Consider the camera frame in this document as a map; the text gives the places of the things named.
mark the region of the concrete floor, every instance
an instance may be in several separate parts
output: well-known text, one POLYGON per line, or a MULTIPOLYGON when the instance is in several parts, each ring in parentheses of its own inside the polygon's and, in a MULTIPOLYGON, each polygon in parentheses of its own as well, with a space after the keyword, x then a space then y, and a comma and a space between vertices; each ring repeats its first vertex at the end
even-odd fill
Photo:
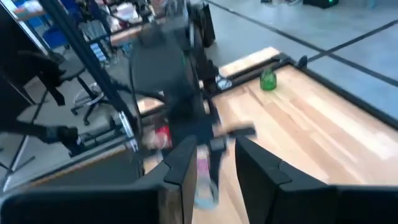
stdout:
MULTIPOLYGON (((310 6, 266 6, 258 0, 214 2, 218 5, 211 4, 216 43, 208 49, 208 55, 217 65, 230 63, 264 47, 274 47, 293 58, 303 55, 313 57, 324 53, 326 56, 317 57, 308 67, 398 119, 398 104, 393 98, 398 94, 398 87, 363 72, 363 68, 367 68, 398 80, 397 25, 339 49, 334 55, 328 52, 397 19, 394 7, 380 5, 369 10, 361 4, 342 3, 328 10, 321 10, 310 6), (347 65, 341 60, 336 60, 339 57, 356 65, 347 65)), ((126 82, 126 61, 121 59, 118 65, 109 69, 109 73, 126 82)), ((83 79, 88 83, 93 81, 89 74, 85 74, 83 79)), ((72 99, 79 89, 80 85, 76 81, 64 83, 59 88, 67 101, 64 107, 56 106, 52 97, 47 95, 46 103, 35 123, 77 126, 81 132, 104 124, 104 114, 109 113, 111 108, 97 108, 90 117, 89 127, 85 127, 82 121, 86 109, 82 109, 79 116, 71 114, 69 109, 72 107, 72 99)), ((36 83, 27 90, 35 101, 40 101, 45 91, 41 83, 36 83)), ((127 103, 131 102, 127 95, 123 95, 123 98, 127 103)), ((28 108, 20 115, 20 119, 30 121, 36 109, 36 106, 28 108)), ((0 160, 9 164, 22 141, 22 136, 3 134, 0 141, 5 148, 0 153, 0 160)), ((35 138, 29 138, 25 142, 19 164, 31 156, 35 156, 36 159, 12 175, 7 182, 8 187, 70 160, 67 150, 61 144, 49 146, 35 138)))

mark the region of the blue bin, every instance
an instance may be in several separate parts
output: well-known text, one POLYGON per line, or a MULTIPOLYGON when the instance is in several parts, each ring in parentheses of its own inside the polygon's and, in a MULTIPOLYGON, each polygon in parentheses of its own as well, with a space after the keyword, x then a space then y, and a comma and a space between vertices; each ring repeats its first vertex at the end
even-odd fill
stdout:
POLYGON ((62 31, 55 26, 44 32, 43 39, 49 45, 50 49, 55 49, 68 44, 68 40, 62 31))

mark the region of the wooden table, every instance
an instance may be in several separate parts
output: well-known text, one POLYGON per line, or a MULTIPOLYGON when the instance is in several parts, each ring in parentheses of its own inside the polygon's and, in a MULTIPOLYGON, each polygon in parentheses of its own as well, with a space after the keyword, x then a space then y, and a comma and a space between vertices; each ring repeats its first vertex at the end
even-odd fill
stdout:
MULTIPOLYGON (((225 65, 223 75, 277 55, 266 48, 225 65)), ((278 87, 265 92, 254 80, 214 99, 225 125, 253 121, 256 143, 296 168, 334 184, 398 185, 398 133, 293 67, 276 72, 278 87)), ((140 102, 142 110, 158 103, 140 102)), ((193 223, 249 223, 236 177, 233 144, 223 160, 220 204, 196 210, 193 223)), ((146 169, 156 165, 146 161, 146 169)))

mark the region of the office chair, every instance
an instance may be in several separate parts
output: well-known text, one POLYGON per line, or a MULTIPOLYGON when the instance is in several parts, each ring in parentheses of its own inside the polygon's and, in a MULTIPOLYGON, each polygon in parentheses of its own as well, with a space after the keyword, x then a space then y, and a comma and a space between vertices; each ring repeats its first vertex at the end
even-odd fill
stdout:
POLYGON ((73 57, 58 65, 43 54, 19 51, 18 55, 22 60, 31 62, 32 69, 36 69, 40 72, 40 81, 42 81, 45 87, 51 92, 59 106, 65 105, 65 100, 62 95, 59 97, 60 93, 55 88, 65 81, 77 79, 83 89, 76 94, 73 100, 74 107, 70 109, 70 111, 74 115, 77 115, 78 109, 89 106, 88 111, 83 117, 85 125, 90 124, 88 117, 93 112, 94 107, 100 103, 106 103, 103 100, 104 93, 97 88, 97 84, 92 83, 87 85, 81 78, 81 74, 86 70, 86 67, 78 57, 73 57), (82 94, 86 94, 87 96, 79 99, 82 94))

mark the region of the green object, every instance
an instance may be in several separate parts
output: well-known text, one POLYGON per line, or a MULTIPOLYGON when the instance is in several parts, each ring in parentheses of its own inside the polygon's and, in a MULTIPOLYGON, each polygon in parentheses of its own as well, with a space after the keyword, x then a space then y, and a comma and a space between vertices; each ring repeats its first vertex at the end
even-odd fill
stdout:
POLYGON ((264 70, 260 78, 260 87, 262 90, 271 91, 276 88, 276 74, 271 70, 264 70))

